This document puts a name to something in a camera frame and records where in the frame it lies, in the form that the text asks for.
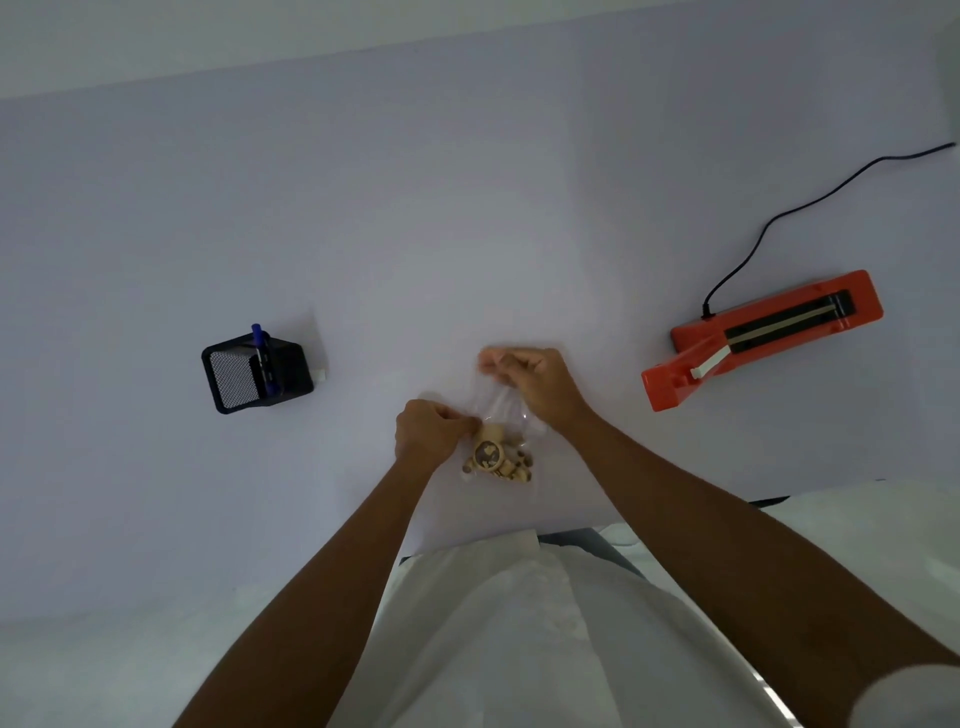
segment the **black pen holder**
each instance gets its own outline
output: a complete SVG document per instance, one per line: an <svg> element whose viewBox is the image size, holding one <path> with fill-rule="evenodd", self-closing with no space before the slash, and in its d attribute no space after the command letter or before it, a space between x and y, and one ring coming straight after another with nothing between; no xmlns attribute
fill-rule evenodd
<svg viewBox="0 0 960 728"><path fill-rule="evenodd" d="M247 407L269 407L313 392L303 347L274 339L266 332L261 350L249 333L207 347L201 358L213 403L225 415Z"/></svg>

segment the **clear plastic bag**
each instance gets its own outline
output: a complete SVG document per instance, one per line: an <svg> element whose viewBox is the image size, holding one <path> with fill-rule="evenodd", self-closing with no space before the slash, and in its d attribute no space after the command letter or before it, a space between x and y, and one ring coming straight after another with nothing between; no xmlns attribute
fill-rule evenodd
<svg viewBox="0 0 960 728"><path fill-rule="evenodd" d="M478 374L468 412L483 425L470 444L464 479L482 475L518 486L535 483L532 441L546 431L546 425L530 411L523 396L513 387Z"/></svg>

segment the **blue pen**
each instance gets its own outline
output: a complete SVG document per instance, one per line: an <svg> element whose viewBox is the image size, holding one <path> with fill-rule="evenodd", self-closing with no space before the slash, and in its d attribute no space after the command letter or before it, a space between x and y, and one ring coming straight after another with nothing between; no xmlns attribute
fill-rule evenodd
<svg viewBox="0 0 960 728"><path fill-rule="evenodd" d="M260 360L260 371L263 373L263 386L267 390L267 397L279 394L279 387L274 380L274 367L270 361L270 350L267 348L267 339L263 335L260 324L254 324L253 345L256 347L256 356Z"/></svg>

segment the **forearm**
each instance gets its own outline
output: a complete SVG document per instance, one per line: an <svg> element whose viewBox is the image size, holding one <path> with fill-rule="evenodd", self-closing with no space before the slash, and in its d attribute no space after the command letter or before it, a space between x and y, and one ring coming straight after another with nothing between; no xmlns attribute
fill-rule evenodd
<svg viewBox="0 0 960 728"><path fill-rule="evenodd" d="M651 553L808 726L909 665L960 659L820 548L592 413L567 439Z"/></svg>
<svg viewBox="0 0 960 728"><path fill-rule="evenodd" d="M230 648L177 728L326 724L431 472L416 457L397 461Z"/></svg>

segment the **black power cord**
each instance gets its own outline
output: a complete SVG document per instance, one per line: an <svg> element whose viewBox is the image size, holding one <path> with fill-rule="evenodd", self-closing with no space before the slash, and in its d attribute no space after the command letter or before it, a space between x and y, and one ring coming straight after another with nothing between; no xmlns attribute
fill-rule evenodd
<svg viewBox="0 0 960 728"><path fill-rule="evenodd" d="M840 184L838 184L836 187L834 187L833 189L831 189L830 192L828 192L828 193L827 193L826 195L824 195L823 197L818 197L818 198L817 198L816 200L814 200L812 203L807 203L806 205L801 205L801 206L799 206L799 207L794 207L793 209L788 209L786 212L781 212L779 215L771 218L771 219L770 219L770 222L768 222L766 225L763 226L763 230L760 232L760 237L756 240L756 243L755 243L755 245L754 245L754 248L750 251L750 254L747 255L747 257L745 257L745 258L743 259L743 262L740 263L738 266L736 266L736 268L734 268L732 271L730 271L729 273L727 273L727 274L724 276L723 280L721 280L719 283L717 283L715 286L713 286L713 290L712 290L712 291L710 291L709 293L707 293L707 297L704 299L704 315L703 315L703 318L704 318L704 319L713 318L714 314L710 312L710 299L713 297L713 294L716 293L718 290L720 290L720 286L722 286L724 283L726 283L728 280L730 280L730 279L733 278L736 274L738 274L741 270L743 270L743 266L745 266L747 263L750 262L750 258L752 258L752 257L754 256L754 253L756 253L756 249L760 247L760 243L763 241L763 236L767 233L767 230L770 228L771 225L773 225L774 223L776 223L781 217L786 217L787 215L792 215L794 212L800 212L802 209L807 209L808 207L814 206L814 205L816 205L817 203L822 202L823 200L825 200L825 199L826 199L827 197L829 197L830 195L832 195L832 194L834 194L834 193L836 193L836 192L839 192L841 189L843 189L843 188L846 187L848 184L850 184L851 182L853 182L853 180L855 180L857 177L859 177L860 175L862 175L864 172L866 172L866 171L867 171L868 169L870 169L872 166L874 166L875 164L880 164L882 161L888 161L888 160L891 160L891 159L919 159L920 157L926 157L927 155L936 154L937 152L943 152L945 149L949 149L950 147L955 147L955 146L956 146L956 142L951 141L949 144L941 144L939 147L934 147L933 149L928 149L928 150L926 150L925 152L918 152L918 153L915 154L915 155L907 155L906 157L878 157L878 158L874 159L872 162L870 162L869 164L865 164L863 167L861 167L861 168L856 172L856 174L851 175L850 177L848 177L846 180L844 180L843 182L841 182Z"/></svg>

